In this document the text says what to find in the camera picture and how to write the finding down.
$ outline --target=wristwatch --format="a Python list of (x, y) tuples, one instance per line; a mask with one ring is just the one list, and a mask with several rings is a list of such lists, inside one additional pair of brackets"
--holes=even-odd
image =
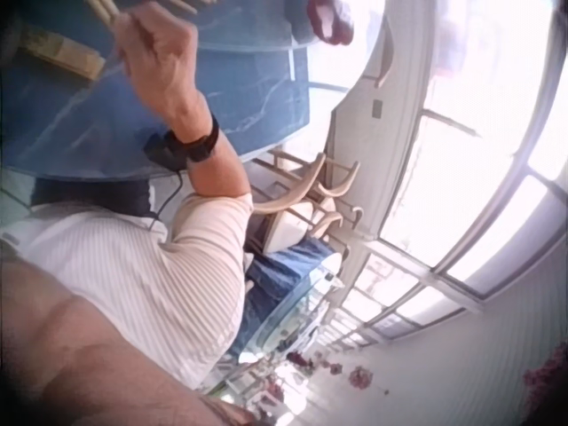
[(204, 136), (190, 143), (183, 143), (176, 134), (170, 130), (164, 137), (167, 147), (175, 156), (184, 156), (190, 162), (204, 162), (210, 156), (219, 139), (219, 123), (213, 114), (213, 129), (208, 136)]
[(171, 171), (186, 169), (188, 161), (204, 162), (213, 153), (219, 139), (219, 124), (213, 114), (211, 118), (213, 122), (211, 133), (194, 142), (181, 142), (172, 130), (163, 137), (153, 134), (144, 147), (146, 157)]

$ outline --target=hand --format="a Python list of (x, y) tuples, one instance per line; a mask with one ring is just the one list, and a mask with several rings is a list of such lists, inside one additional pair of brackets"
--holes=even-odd
[(142, 102), (182, 142), (209, 135), (211, 114), (195, 87), (197, 28), (151, 2), (118, 15), (114, 36)]

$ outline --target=black watch strap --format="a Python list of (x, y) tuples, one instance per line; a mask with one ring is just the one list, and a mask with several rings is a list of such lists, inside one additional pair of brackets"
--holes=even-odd
[(188, 159), (190, 162), (204, 162), (207, 160), (213, 153), (219, 139), (219, 123), (213, 114), (211, 118), (213, 122), (211, 133), (188, 144), (179, 141), (172, 130), (168, 131), (164, 139), (171, 153), (176, 157), (183, 156), (184, 159)]

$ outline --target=blue table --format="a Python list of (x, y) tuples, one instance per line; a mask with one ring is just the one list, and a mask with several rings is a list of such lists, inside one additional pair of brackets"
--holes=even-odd
[[(307, 0), (219, 0), (197, 16), (197, 85), (243, 161), (330, 114), (357, 82), (381, 27), (383, 0), (352, 0), (356, 25), (349, 47), (315, 39)], [(122, 180), (169, 172), (143, 147), (165, 125), (142, 106), (113, 38), (78, 0), (20, 2), (24, 21), (97, 49), (105, 69), (89, 84), (19, 53), (3, 74), (4, 166), (59, 179)], [(116, 1), (119, 8), (139, 3)]]

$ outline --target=white shirt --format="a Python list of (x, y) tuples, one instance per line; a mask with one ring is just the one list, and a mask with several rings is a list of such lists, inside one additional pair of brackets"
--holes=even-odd
[(93, 303), (122, 336), (194, 389), (234, 340), (244, 303), (252, 211), (239, 199), (186, 199), (164, 224), (81, 204), (52, 204), (0, 230), (32, 264)]

